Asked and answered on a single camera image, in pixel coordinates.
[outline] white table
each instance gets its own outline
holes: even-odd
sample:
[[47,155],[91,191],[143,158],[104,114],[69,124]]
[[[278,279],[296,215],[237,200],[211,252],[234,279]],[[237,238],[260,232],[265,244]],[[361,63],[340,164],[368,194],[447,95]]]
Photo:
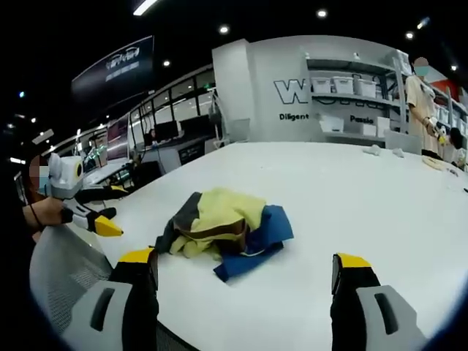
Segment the white table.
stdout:
[[194,191],[226,186],[282,205],[295,238],[225,284],[208,255],[159,259],[159,320],[202,351],[329,350],[336,252],[368,260],[433,336],[468,279],[468,177],[406,154],[359,146],[239,143],[197,159],[118,201],[120,238],[99,238],[115,265],[154,245]]
[[122,161],[107,163],[105,166],[99,167],[85,175],[83,183],[85,186],[91,186],[105,181],[107,178],[123,170],[130,161],[124,159]]

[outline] black ceiling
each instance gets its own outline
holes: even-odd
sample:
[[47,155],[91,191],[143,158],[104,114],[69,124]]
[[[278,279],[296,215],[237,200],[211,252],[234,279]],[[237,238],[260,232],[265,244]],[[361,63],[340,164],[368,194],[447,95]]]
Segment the black ceiling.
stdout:
[[[155,36],[158,89],[183,74],[211,63],[211,49],[233,40],[249,41],[299,34],[330,34],[357,37],[417,51],[439,71],[467,85],[468,50],[461,11],[450,6],[430,9],[394,1],[270,1],[270,0],[159,0],[144,16],[133,13],[133,0],[11,1],[5,9],[11,23],[7,31],[7,101],[2,128],[16,121],[13,113],[36,117],[36,124],[22,123],[12,132],[16,141],[31,139],[39,131],[53,128],[58,142],[88,127],[94,116],[74,118],[70,106],[70,83],[103,56],[136,39]],[[318,20],[317,9],[329,16]],[[430,25],[416,30],[430,16]],[[226,23],[231,32],[221,36],[217,29]],[[413,41],[405,40],[408,30]],[[165,69],[161,62],[170,59]],[[457,60],[459,69],[450,65]],[[18,99],[25,91],[26,98]],[[128,108],[110,113],[114,117]]]

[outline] blue cloth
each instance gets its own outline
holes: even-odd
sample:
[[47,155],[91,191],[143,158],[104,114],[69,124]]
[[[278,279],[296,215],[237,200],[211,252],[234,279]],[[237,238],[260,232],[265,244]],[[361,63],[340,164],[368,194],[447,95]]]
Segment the blue cloth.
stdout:
[[222,264],[214,273],[226,282],[229,278],[252,270],[283,248],[283,240],[293,238],[293,230],[283,207],[267,205],[262,211],[260,227],[246,236],[244,254],[222,252]]

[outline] small white object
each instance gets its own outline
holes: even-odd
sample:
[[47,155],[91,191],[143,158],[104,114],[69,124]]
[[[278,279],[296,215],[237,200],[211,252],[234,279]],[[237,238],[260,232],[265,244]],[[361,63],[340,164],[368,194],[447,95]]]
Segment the small white object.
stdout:
[[370,146],[368,148],[363,148],[363,152],[365,154],[371,154],[371,155],[374,155],[374,156],[380,156],[380,147],[378,145],[373,145],[373,146]]
[[377,137],[385,137],[385,130],[390,129],[390,119],[377,117]]
[[403,150],[401,150],[400,148],[395,148],[395,149],[393,149],[392,152],[393,152],[393,154],[394,154],[395,156],[398,156],[398,157],[404,159]]
[[466,135],[468,133],[467,131],[467,123],[465,121],[460,121],[460,133],[462,135]]
[[448,110],[443,106],[439,106],[439,121],[448,124]]
[[331,93],[330,78],[312,78],[314,93]]
[[361,95],[362,97],[376,97],[376,82],[366,79],[356,79],[356,95]]
[[363,124],[363,135],[375,137],[377,134],[377,126],[373,124]]
[[323,132],[340,132],[344,130],[344,119],[335,116],[322,115],[320,126]]
[[338,94],[354,94],[352,77],[333,77],[336,93]]

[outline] white storage box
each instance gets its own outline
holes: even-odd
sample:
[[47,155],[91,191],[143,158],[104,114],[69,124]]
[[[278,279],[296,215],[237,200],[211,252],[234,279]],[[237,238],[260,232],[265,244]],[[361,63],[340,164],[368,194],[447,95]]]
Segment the white storage box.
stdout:
[[354,94],[352,77],[333,77],[337,94]]
[[335,116],[322,115],[320,126],[322,127],[323,132],[342,133],[344,128],[344,119]]
[[376,97],[376,82],[366,79],[356,79],[356,94],[362,97]]
[[312,78],[314,93],[331,93],[330,78]]
[[362,128],[363,135],[375,137],[375,135],[377,134],[377,126],[374,126],[372,124],[363,124]]
[[385,137],[385,130],[390,129],[390,119],[377,117],[377,137]]
[[448,110],[443,106],[439,106],[439,121],[448,124]]

